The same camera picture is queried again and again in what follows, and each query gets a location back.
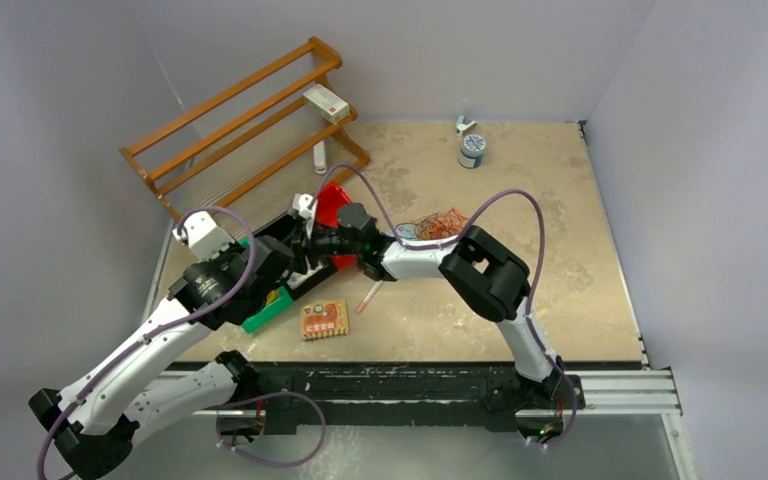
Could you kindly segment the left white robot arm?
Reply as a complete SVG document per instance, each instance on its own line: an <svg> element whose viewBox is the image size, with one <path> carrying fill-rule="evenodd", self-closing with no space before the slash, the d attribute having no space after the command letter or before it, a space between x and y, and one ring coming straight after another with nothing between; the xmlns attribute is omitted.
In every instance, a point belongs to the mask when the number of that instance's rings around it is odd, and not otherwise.
<svg viewBox="0 0 768 480"><path fill-rule="evenodd" d="M222 325L239 325L264 307L293 262L291 250L269 236L227 244L188 267L148 319L99 366L60 390L35 393L29 407L47 431L38 477L45 476L51 447L70 467L70 478L100 479L142 441L198 410L252 405L259 375L236 350L219 353L172 384L151 384Z"/></svg>

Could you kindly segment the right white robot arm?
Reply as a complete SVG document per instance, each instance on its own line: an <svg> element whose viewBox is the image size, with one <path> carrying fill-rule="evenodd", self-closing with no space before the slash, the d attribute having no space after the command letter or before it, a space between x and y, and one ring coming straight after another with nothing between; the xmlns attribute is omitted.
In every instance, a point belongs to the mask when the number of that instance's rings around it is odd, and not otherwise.
<svg viewBox="0 0 768 480"><path fill-rule="evenodd" d="M352 256L371 280L444 279L479 317L499 329L513 359L518 387L512 405L580 409L583 393L550 346L533 310L538 276L478 226L443 240L411 241L385 233L360 203L342 205L337 224L315 219L317 203L298 194L289 213L295 226L291 248L300 269L326 259Z"/></svg>

